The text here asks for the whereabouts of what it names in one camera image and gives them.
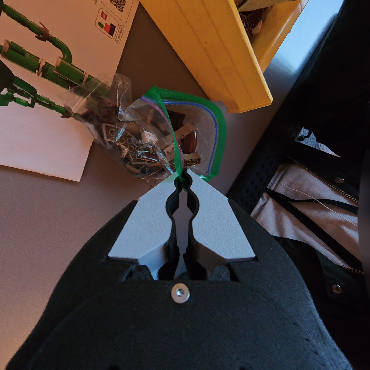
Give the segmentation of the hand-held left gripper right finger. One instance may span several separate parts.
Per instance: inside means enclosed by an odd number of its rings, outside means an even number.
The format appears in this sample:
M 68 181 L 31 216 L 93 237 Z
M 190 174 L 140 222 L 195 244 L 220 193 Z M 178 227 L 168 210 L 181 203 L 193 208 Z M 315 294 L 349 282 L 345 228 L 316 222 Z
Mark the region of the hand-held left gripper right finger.
M 189 221 L 187 272 L 205 280 L 207 271 L 230 262 L 251 261 L 255 253 L 227 197 L 187 169 Z

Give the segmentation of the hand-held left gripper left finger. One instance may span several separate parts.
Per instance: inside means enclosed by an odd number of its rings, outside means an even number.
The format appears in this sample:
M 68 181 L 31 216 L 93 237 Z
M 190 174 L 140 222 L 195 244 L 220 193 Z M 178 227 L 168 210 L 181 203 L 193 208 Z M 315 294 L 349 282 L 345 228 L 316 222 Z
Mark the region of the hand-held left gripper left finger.
M 181 190 L 175 172 L 141 196 L 108 257 L 145 265 L 155 280 L 173 280 L 179 262 L 173 214 Z

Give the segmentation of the small cluster of toy bricks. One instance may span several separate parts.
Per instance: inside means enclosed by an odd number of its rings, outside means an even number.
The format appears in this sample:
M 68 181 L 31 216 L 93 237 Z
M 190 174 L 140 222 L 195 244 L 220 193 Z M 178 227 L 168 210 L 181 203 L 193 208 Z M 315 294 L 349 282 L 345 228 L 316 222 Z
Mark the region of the small cluster of toy bricks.
M 174 173 L 175 145 L 185 145 L 188 153 L 196 153 L 197 131 L 193 123 L 172 126 L 160 110 L 151 105 L 130 107 L 117 114 L 114 107 L 89 109 L 79 116 L 94 141 L 116 162 L 137 178 L 164 179 Z

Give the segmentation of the clear zip bag green seal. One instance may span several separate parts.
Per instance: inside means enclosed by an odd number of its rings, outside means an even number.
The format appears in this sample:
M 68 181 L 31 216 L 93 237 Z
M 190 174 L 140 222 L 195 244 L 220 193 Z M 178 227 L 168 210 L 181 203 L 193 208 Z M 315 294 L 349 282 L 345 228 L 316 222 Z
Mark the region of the clear zip bag green seal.
M 152 87 L 132 101 L 131 80 L 116 74 L 73 88 L 66 108 L 112 159 L 152 186 L 185 169 L 206 181 L 219 173 L 226 123 L 209 100 Z

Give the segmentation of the yellow plastic storage bin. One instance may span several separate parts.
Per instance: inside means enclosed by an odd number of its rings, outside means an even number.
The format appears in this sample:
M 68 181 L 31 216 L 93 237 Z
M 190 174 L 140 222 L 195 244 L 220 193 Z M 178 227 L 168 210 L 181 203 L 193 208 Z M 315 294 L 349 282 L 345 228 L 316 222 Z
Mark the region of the yellow plastic storage bin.
M 234 1 L 141 1 L 205 94 L 229 113 L 272 103 L 263 72 L 307 3 L 276 4 L 250 40 Z

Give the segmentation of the pile of toy building bricks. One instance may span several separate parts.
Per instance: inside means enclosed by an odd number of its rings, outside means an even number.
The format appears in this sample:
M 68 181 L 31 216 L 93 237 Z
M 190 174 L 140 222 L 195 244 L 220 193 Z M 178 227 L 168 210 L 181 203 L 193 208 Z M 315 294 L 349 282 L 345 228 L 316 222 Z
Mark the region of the pile of toy building bricks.
M 261 31 L 263 22 L 271 8 L 279 3 L 275 0 L 235 0 L 234 1 L 243 26 L 248 36 Z

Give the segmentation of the grey desk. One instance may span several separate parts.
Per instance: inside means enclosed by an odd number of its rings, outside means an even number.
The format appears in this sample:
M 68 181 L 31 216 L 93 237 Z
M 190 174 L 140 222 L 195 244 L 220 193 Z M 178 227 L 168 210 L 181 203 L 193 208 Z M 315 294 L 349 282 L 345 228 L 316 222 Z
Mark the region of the grey desk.
M 219 175 L 226 195 L 308 62 L 343 1 L 310 0 L 264 72 L 269 106 L 224 112 L 227 139 Z M 160 86 L 205 96 L 142 5 L 119 63 L 139 98 Z M 106 222 L 150 188 L 93 143 L 80 182 L 1 167 L 1 369 L 39 320 L 63 272 Z

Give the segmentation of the white shirt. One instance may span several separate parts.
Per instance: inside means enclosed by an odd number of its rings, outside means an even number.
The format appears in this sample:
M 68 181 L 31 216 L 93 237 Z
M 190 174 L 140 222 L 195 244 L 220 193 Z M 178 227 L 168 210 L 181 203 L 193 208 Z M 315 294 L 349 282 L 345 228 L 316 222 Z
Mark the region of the white shirt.
M 302 242 L 333 263 L 363 272 L 358 200 L 298 164 L 281 165 L 252 217 L 271 235 Z

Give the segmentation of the black perforated chair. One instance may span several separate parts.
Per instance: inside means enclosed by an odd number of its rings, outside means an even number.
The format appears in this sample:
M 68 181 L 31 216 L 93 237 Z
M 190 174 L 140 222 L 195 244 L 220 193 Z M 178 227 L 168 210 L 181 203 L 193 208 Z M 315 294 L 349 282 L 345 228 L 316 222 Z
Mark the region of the black perforated chair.
M 343 1 L 308 1 L 264 72 L 273 95 L 271 105 L 248 112 L 247 123 L 261 123 L 264 132 L 231 185 L 227 197 L 249 214 L 286 160 L 302 131 L 300 118 L 292 118 L 294 98 L 308 76 Z

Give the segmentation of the dark green jacket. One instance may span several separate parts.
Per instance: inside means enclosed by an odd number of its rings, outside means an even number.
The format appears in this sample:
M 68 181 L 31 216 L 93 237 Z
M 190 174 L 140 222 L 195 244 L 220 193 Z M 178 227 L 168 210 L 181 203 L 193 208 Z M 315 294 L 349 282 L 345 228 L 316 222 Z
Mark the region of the dark green jacket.
M 358 200 L 369 148 L 369 1 L 344 1 L 317 59 L 294 98 L 300 118 L 320 145 L 295 142 L 289 162 L 339 185 Z M 369 296 L 365 274 L 339 266 L 302 242 L 275 237 L 302 275 L 321 319 L 353 363 L 369 355 Z

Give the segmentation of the plant building instruction booklet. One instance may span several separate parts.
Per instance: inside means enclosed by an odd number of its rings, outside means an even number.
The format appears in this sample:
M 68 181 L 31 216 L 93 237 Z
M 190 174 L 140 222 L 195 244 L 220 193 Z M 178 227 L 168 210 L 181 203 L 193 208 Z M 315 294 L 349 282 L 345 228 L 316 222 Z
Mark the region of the plant building instruction booklet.
M 1 165 L 79 182 L 139 1 L 1 1 Z

